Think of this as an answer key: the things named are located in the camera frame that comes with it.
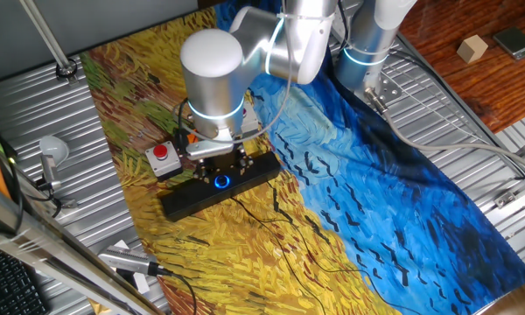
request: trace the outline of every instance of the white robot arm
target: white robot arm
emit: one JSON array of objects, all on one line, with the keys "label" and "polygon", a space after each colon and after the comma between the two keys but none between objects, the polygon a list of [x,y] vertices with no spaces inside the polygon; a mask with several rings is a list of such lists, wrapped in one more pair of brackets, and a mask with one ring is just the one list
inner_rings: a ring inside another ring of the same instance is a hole
[{"label": "white robot arm", "polygon": [[[363,57],[357,58],[363,65],[382,63],[415,1],[366,0],[352,19],[348,60],[360,53]],[[258,74],[291,75],[299,84],[313,81],[325,57],[336,5],[337,0],[289,0],[278,15],[245,7],[229,32],[204,30],[186,40],[181,64],[194,126],[204,137],[216,140],[190,144],[186,148],[190,159],[210,158],[234,149],[232,140],[241,133],[243,96]],[[289,34],[291,73],[284,27]],[[356,90],[352,82],[366,80],[365,75],[354,75],[353,62],[341,58],[339,65],[347,69],[337,71],[347,88]]]}]

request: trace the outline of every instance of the yellow wheat field pattern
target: yellow wheat field pattern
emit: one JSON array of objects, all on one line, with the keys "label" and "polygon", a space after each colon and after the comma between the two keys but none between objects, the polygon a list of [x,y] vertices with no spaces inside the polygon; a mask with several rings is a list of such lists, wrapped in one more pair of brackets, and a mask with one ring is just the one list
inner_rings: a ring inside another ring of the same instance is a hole
[{"label": "yellow wheat field pattern", "polygon": [[[214,10],[203,10],[81,55],[144,247],[192,285],[198,314],[398,313],[359,273],[323,270],[356,266],[340,238],[304,207],[287,171],[236,197],[263,223],[231,199],[178,222],[165,218],[158,196],[189,179],[193,165],[183,161],[183,174],[158,182],[144,151],[173,140],[171,111],[186,97],[181,45],[192,33],[214,27]],[[271,147],[266,136],[246,144],[249,154]],[[160,282],[175,313],[193,313],[186,286],[169,277]]]}]

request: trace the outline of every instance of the white cable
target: white cable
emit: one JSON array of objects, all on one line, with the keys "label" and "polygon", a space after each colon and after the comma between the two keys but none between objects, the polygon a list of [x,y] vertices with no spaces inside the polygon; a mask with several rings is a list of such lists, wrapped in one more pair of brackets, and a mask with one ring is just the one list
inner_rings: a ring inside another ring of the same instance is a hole
[{"label": "white cable", "polygon": [[422,145],[418,143],[413,143],[408,138],[406,138],[401,131],[395,126],[395,123],[393,122],[393,118],[391,118],[391,114],[386,111],[383,113],[383,116],[387,120],[388,125],[391,127],[393,132],[403,141],[404,143],[408,144],[411,147],[417,148],[422,151],[446,151],[446,150],[456,150],[456,149],[483,149],[488,150],[496,153],[500,153],[505,155],[506,157],[512,158],[514,161],[521,163],[525,165],[525,159],[508,151],[504,150],[502,148],[498,148],[496,146],[488,145],[488,144],[482,144],[482,143],[455,143],[450,145]]},{"label": "white cable", "polygon": [[437,116],[441,117],[443,120],[445,120],[446,122],[450,123],[453,127],[455,127],[456,129],[462,131],[463,133],[465,133],[466,135],[470,136],[470,137],[473,137],[475,138],[476,140],[479,140],[485,144],[490,144],[488,143],[487,141],[485,141],[484,139],[481,139],[477,136],[475,136],[473,133],[470,133],[464,129],[461,129],[458,125],[456,125],[454,122],[450,121],[449,119],[447,119],[446,117],[444,117],[443,115],[439,114],[437,111],[435,111],[434,109],[431,109],[428,105],[424,104],[422,101],[418,100],[414,95],[410,94],[406,89],[404,89],[400,84],[398,84],[395,80],[393,80],[393,78],[391,78],[390,76],[388,76],[384,71],[381,71],[381,73],[383,75],[385,75],[389,80],[391,80],[393,83],[395,83],[395,85],[400,88],[406,95],[410,96],[414,101],[418,102],[420,105],[424,106],[426,109],[428,109],[431,113],[433,114],[436,114]]},{"label": "white cable", "polygon": [[[282,0],[282,7],[285,8],[284,0]],[[284,98],[283,98],[283,101],[282,101],[282,106],[280,106],[280,109],[278,110],[278,113],[276,114],[274,119],[272,119],[272,121],[266,127],[262,128],[259,132],[255,133],[253,136],[247,136],[247,137],[244,137],[242,139],[233,140],[233,141],[214,140],[214,139],[212,139],[210,137],[201,135],[200,133],[190,129],[185,124],[183,124],[183,126],[181,126],[181,127],[184,130],[186,130],[186,131],[190,132],[191,134],[195,135],[199,139],[206,140],[206,141],[211,141],[211,142],[214,142],[214,143],[217,143],[217,144],[242,144],[242,143],[244,143],[246,141],[249,141],[249,140],[257,138],[260,135],[264,134],[266,131],[268,131],[270,129],[270,127],[272,127],[272,125],[275,122],[278,121],[278,118],[280,117],[280,115],[282,114],[284,109],[286,108],[286,102],[288,101],[288,97],[290,96],[291,73],[292,73],[292,55],[293,55],[293,53],[291,51],[291,43],[290,43],[290,36],[289,36],[289,30],[288,30],[288,23],[284,23],[283,30],[284,30],[284,33],[285,33],[286,47],[287,47],[287,50],[288,50],[288,68],[289,68],[288,69],[288,83],[286,84],[286,94],[284,95]]]}]

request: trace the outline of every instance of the wooden table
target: wooden table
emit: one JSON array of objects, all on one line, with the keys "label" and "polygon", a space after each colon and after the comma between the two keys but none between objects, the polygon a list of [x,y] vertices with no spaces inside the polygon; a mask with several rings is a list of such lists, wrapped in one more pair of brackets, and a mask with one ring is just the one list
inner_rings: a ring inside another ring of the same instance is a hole
[{"label": "wooden table", "polygon": [[[525,59],[492,39],[511,26],[525,33],[525,0],[418,0],[401,33],[495,133],[525,117]],[[488,49],[467,65],[457,49],[475,34]]]}]

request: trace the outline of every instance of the blue light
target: blue light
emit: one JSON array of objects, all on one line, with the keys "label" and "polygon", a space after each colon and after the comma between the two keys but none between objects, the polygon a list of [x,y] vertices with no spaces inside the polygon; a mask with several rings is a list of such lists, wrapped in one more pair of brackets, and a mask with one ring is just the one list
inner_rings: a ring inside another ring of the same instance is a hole
[{"label": "blue light", "polygon": [[231,179],[229,179],[229,177],[226,175],[219,175],[213,180],[213,185],[216,186],[216,188],[218,189],[227,188],[230,183]]},{"label": "blue light", "polygon": [[344,49],[344,53],[346,54],[346,56],[353,62],[359,64],[359,65],[363,65],[363,66],[375,66],[375,65],[379,65],[381,63],[383,63],[383,61],[385,61],[388,57],[385,56],[385,58],[383,58],[382,60],[380,61],[376,61],[376,62],[363,62],[363,61],[359,61],[357,59],[354,59],[354,57],[350,56],[350,54],[348,53],[348,51],[346,50],[346,48]]},{"label": "blue light", "polygon": [[274,42],[277,40],[278,33],[282,29],[282,25],[284,25],[283,17],[280,18],[280,21],[278,21],[278,24],[276,25],[276,28],[270,37],[269,47],[266,50],[266,60],[264,61],[264,72],[266,72],[266,74],[270,74],[270,55],[272,52],[272,47],[274,47]]},{"label": "blue light", "polygon": [[190,102],[189,102],[189,108],[191,108],[191,110],[192,110],[192,112],[194,112],[194,114],[196,114],[196,115],[198,115],[198,116],[200,116],[202,118],[209,119],[209,120],[220,120],[220,119],[226,119],[226,118],[229,118],[229,117],[235,115],[235,113],[237,113],[237,111],[243,107],[243,101],[245,101],[244,97],[241,100],[241,103],[239,104],[239,106],[236,109],[234,109],[234,111],[232,111],[231,113],[228,113],[228,114],[225,114],[225,115],[219,115],[219,116],[204,115],[204,114],[200,113],[198,110],[196,110],[196,108],[194,108],[193,105]]}]

